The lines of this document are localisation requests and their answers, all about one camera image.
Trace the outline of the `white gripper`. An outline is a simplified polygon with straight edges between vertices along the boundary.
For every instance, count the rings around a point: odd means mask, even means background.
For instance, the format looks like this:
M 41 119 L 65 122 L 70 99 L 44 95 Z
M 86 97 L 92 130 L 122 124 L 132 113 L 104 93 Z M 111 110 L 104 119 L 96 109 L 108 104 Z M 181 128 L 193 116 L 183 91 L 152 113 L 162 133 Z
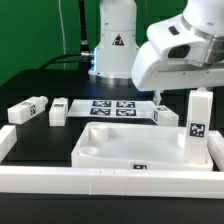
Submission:
M 162 59 L 146 42 L 132 69 L 132 81 L 139 91 L 154 91 L 153 102 L 162 101 L 163 90 L 191 89 L 212 92 L 224 86 L 224 61 L 209 67 L 196 67 L 183 59 Z

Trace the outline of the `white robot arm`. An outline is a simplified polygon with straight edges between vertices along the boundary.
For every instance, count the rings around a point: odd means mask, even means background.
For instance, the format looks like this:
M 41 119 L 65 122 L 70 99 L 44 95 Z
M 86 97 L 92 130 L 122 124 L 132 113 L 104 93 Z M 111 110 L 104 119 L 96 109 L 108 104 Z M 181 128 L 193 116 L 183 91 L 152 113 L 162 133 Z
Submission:
M 154 23 L 136 44 L 134 0 L 99 0 L 100 42 L 93 53 L 93 80 L 132 82 L 152 91 L 224 86 L 224 0 L 187 0 L 183 12 Z

